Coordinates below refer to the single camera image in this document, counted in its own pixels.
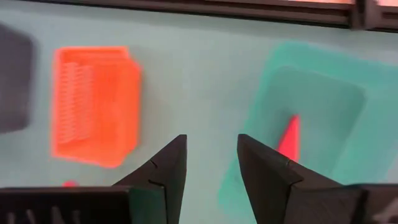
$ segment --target orange basket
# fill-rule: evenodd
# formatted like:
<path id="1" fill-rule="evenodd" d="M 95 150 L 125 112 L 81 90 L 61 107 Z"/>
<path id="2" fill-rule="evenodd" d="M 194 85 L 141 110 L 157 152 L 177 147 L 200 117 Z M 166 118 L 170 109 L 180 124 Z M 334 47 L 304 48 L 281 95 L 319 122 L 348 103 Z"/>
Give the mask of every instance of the orange basket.
<path id="1" fill-rule="evenodd" d="M 138 144 L 141 69 L 125 47 L 57 51 L 52 154 L 117 167 Z"/>

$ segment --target black frame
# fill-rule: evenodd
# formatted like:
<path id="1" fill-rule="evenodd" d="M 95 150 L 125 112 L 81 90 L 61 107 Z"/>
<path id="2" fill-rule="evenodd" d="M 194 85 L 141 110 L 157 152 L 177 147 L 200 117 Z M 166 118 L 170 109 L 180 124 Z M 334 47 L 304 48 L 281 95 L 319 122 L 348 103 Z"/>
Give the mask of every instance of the black frame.
<path id="1" fill-rule="evenodd" d="M 84 6 L 239 17 L 316 26 L 398 32 L 398 7 L 286 0 L 23 0 Z"/>

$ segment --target red small object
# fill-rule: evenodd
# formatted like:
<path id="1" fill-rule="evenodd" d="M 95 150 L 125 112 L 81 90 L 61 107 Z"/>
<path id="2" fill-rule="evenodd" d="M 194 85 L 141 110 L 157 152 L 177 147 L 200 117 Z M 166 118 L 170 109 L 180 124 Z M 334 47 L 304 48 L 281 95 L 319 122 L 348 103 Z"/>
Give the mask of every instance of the red small object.
<path id="1" fill-rule="evenodd" d="M 68 180 L 62 184 L 62 187 L 76 187 L 76 186 L 79 186 L 79 185 L 73 180 Z"/>
<path id="2" fill-rule="evenodd" d="M 280 140 L 278 151 L 297 162 L 300 159 L 300 116 L 294 115 Z"/>

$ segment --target teal tray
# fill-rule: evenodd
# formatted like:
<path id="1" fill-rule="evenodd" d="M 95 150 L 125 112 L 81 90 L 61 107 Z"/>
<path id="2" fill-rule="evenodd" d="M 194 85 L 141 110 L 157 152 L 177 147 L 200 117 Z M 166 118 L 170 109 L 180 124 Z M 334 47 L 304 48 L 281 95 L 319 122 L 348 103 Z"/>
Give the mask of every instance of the teal tray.
<path id="1" fill-rule="evenodd" d="M 398 152 L 396 96 L 396 66 L 287 42 L 270 54 L 243 133 L 276 148 L 291 116 L 299 114 L 300 164 L 342 184 L 380 182 Z M 255 223 L 251 208 L 240 206 L 249 202 L 237 176 L 235 158 L 220 204 L 234 219 Z"/>

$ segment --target black edge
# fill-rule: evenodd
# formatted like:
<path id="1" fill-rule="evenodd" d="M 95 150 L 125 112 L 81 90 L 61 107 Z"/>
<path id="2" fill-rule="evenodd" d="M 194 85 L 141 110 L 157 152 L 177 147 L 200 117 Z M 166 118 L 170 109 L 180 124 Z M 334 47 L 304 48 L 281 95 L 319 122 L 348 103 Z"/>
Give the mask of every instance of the black edge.
<path id="1" fill-rule="evenodd" d="M 245 134 L 238 136 L 238 159 L 257 223 L 281 224 L 290 186 L 302 178 L 288 169 L 288 158 Z"/>
<path id="2" fill-rule="evenodd" d="M 162 187 L 165 191 L 167 224 L 177 224 L 180 218 L 186 174 L 187 136 L 181 134 L 144 165 L 115 183 L 115 185 L 155 185 Z"/>
<path id="3" fill-rule="evenodd" d="M 115 7 L 237 17 L 325 27 L 398 32 L 398 7 L 378 6 L 375 0 L 356 4 L 285 0 L 23 0 L 83 6 Z"/>
<path id="4" fill-rule="evenodd" d="M 342 189 L 245 134 L 238 158 L 258 224 L 351 224 L 361 189 Z"/>
<path id="5" fill-rule="evenodd" d="M 0 223 L 131 223 L 125 187 L 0 189 Z"/>

